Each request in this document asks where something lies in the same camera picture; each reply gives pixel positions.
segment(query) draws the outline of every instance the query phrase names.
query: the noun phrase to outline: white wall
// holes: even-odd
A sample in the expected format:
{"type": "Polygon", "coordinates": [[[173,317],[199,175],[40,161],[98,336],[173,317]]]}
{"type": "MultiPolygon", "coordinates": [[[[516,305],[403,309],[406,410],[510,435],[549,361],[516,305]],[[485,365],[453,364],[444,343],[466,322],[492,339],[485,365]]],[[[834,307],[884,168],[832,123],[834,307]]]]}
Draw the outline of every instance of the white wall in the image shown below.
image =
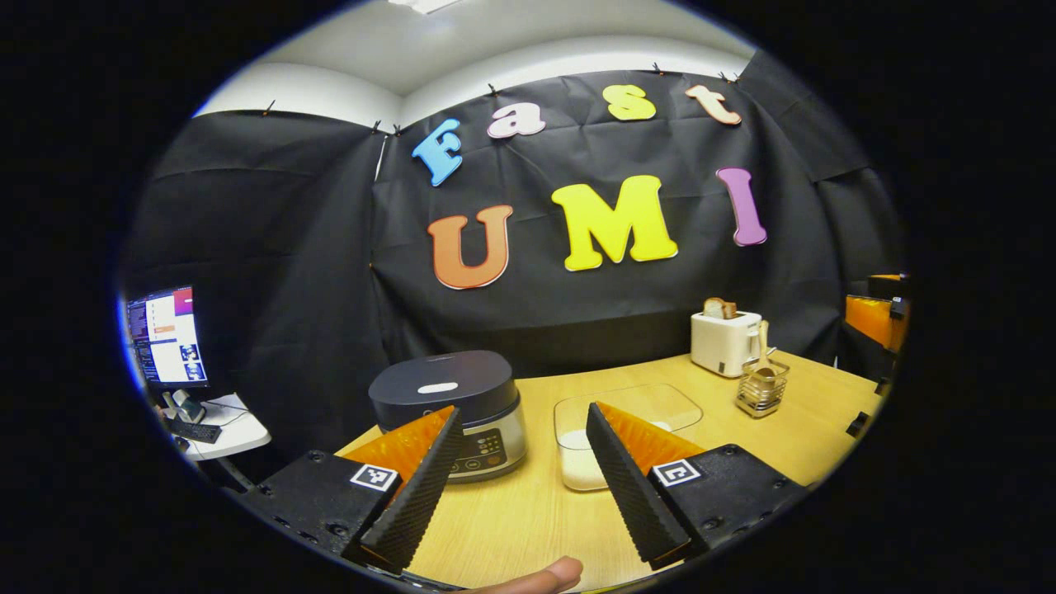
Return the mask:
{"type": "Polygon", "coordinates": [[[323,115],[392,131],[402,97],[365,80],[313,66],[250,64],[224,83],[194,115],[216,111],[267,109],[323,115]]]}
{"type": "Polygon", "coordinates": [[[391,132],[441,109],[533,80],[604,70],[653,70],[718,76],[739,74],[747,58],[703,45],[657,37],[565,39],[516,50],[429,81],[400,97],[377,85],[328,69],[294,63],[250,64],[221,87],[195,113],[259,109],[323,115],[391,132]]]}
{"type": "Polygon", "coordinates": [[[568,74],[605,70],[661,70],[718,76],[740,74],[742,58],[703,45],[658,37],[602,36],[564,39],[509,52],[429,82],[403,99],[401,125],[497,90],[568,74]]]}

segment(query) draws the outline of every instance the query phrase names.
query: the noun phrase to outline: rice cooker lid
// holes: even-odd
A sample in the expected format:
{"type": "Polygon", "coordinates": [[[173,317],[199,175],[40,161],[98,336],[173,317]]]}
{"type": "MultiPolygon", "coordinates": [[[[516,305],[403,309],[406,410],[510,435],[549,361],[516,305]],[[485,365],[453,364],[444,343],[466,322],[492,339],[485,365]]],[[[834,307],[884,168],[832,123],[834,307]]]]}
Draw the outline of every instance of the rice cooker lid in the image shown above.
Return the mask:
{"type": "Polygon", "coordinates": [[[498,353],[461,351],[406,360],[382,371],[369,393],[378,425],[395,429],[449,405],[464,425],[508,411],[517,403],[513,369],[498,353]]]}

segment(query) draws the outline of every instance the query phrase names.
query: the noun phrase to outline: wooden table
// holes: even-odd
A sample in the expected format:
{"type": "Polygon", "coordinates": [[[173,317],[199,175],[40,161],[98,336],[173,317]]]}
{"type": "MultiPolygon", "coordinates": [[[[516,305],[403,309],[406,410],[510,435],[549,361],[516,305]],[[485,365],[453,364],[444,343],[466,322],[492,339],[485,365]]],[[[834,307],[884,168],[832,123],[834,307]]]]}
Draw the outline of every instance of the wooden table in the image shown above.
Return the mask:
{"type": "MultiPolygon", "coordinates": [[[[631,581],[652,573],[638,558],[607,489],[576,491],[561,478],[553,407],[565,398],[649,384],[667,384],[703,412],[682,437],[705,449],[735,443],[803,485],[825,478],[854,445],[847,426],[860,411],[874,414],[876,384],[795,355],[773,358],[791,367],[776,412],[753,420],[733,402],[737,379],[680,355],[626,367],[516,379],[524,407],[528,454],[513,472],[450,484],[409,572],[477,588],[545,568],[562,555],[583,561],[577,591],[631,581]]],[[[371,441],[366,431],[337,452],[371,441]]]]}

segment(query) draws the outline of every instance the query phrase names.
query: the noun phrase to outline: blue letter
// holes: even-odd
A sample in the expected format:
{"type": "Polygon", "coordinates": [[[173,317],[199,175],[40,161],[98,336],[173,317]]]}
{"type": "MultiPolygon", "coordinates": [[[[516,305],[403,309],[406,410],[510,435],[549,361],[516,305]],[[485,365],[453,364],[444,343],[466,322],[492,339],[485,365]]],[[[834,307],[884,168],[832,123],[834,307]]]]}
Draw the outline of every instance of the blue letter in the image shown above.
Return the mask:
{"type": "Polygon", "coordinates": [[[433,186],[440,185],[448,175],[454,172],[461,165],[460,155],[450,155],[448,151],[456,151],[461,146],[458,136],[450,132],[458,127],[457,119],[445,119],[444,124],[436,127],[436,130],[426,136],[421,144],[414,147],[412,157],[419,156],[426,163],[426,167],[433,173],[433,186]]]}

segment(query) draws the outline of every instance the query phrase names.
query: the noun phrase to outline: white desk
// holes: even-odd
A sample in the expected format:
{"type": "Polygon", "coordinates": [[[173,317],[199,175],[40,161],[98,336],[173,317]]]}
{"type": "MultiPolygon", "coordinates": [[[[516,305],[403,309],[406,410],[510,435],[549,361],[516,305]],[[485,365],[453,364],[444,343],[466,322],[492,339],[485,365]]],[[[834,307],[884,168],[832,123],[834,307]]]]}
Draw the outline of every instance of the white desk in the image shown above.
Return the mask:
{"type": "Polygon", "coordinates": [[[228,394],[202,403],[205,407],[205,425],[223,425],[216,443],[207,444],[188,440],[190,446],[184,456],[194,462],[224,458],[271,441],[271,434],[257,417],[245,409],[246,405],[238,394],[228,394]]]}

